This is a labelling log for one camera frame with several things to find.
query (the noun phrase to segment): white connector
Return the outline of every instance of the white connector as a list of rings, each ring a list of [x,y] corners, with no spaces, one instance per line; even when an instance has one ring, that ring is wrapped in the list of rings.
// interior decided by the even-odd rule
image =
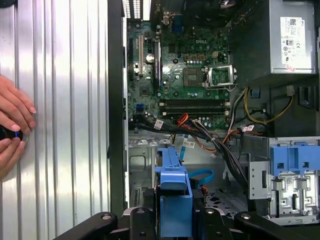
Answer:
[[[291,97],[291,96],[293,96],[295,94],[296,94],[295,87],[293,85],[286,86],[286,95],[288,97]]]

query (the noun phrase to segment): fingernail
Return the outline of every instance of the fingernail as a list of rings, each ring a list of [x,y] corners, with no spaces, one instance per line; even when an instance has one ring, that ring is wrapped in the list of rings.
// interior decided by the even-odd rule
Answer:
[[[25,146],[26,146],[26,143],[24,142],[24,141],[21,141],[20,143],[19,143],[19,147],[21,147],[21,148],[25,148]]]
[[[35,128],[36,122],[35,121],[30,122],[29,126],[30,126],[30,128]]]
[[[18,145],[18,143],[20,142],[20,138],[15,137],[15,138],[13,139],[13,142]]]
[[[36,109],[35,109],[33,106],[30,107],[29,110],[30,110],[30,112],[32,112],[33,114],[35,114],[35,113],[37,112]]]
[[[11,130],[14,132],[18,132],[18,131],[20,131],[20,127],[17,124],[13,124],[11,126]]]

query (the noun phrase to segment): chip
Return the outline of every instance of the chip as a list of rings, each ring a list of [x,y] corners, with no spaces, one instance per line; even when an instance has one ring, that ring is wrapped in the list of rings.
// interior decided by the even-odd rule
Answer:
[[[173,43],[170,43],[168,45],[168,54],[175,54],[176,53],[176,45]]]
[[[201,87],[202,72],[200,68],[184,68],[183,69],[183,86],[185,87]]]
[[[149,87],[148,86],[141,86],[140,87],[140,96],[141,97],[148,97],[149,96]]]

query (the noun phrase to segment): metal side panel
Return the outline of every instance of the metal side panel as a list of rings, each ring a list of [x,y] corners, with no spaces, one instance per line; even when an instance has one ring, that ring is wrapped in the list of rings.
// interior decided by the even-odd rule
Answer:
[[[51,240],[110,209],[108,0],[20,0],[0,9],[0,73],[37,109],[0,183],[0,240]]]

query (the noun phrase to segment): black plastic frame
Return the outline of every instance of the black plastic frame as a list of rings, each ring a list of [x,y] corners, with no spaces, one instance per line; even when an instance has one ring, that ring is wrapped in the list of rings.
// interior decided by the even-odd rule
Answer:
[[[125,209],[122,8],[122,1],[108,0],[110,211],[118,216]]]

